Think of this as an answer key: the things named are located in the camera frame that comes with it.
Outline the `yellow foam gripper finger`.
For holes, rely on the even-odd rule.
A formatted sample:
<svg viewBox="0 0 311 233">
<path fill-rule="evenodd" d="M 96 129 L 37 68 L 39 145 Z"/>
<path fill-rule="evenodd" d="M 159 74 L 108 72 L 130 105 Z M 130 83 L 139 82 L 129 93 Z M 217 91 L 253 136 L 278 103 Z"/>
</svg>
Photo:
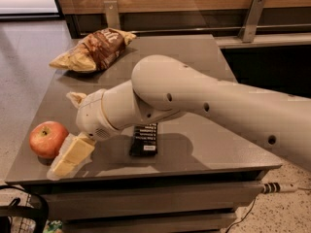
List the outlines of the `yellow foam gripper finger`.
<svg viewBox="0 0 311 233">
<path fill-rule="evenodd" d="M 79 109 L 86 98 L 86 95 L 80 92 L 68 92 L 66 97 L 71 101 L 75 108 Z"/>
<path fill-rule="evenodd" d="M 89 159 L 95 149 L 96 142 L 86 134 L 78 136 L 69 134 L 64 140 L 58 156 L 52 162 L 47 178 L 58 181 L 64 178 L 71 178 Z"/>
</svg>

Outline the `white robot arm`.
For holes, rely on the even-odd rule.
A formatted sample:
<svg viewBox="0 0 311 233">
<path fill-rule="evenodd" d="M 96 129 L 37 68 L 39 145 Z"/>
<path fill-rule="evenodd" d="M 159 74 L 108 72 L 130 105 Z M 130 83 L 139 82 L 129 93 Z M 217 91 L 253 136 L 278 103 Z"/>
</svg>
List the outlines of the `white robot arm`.
<svg viewBox="0 0 311 233">
<path fill-rule="evenodd" d="M 165 55 L 141 59 L 125 83 L 67 97 L 77 108 L 80 134 L 64 140 L 51 180 L 70 176 L 98 141 L 183 113 L 206 117 L 305 170 L 311 166 L 310 99 L 218 80 Z"/>
</svg>

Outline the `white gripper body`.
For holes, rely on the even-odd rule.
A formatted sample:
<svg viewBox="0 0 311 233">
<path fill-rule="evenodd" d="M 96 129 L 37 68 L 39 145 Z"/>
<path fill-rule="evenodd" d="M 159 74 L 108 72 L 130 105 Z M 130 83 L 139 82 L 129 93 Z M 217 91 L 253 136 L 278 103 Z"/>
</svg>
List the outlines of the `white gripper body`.
<svg viewBox="0 0 311 233">
<path fill-rule="evenodd" d="M 106 118 L 103 110 L 105 89 L 89 94 L 80 104 L 76 124 L 81 132 L 94 141 L 106 141 L 121 132 L 114 128 Z"/>
</svg>

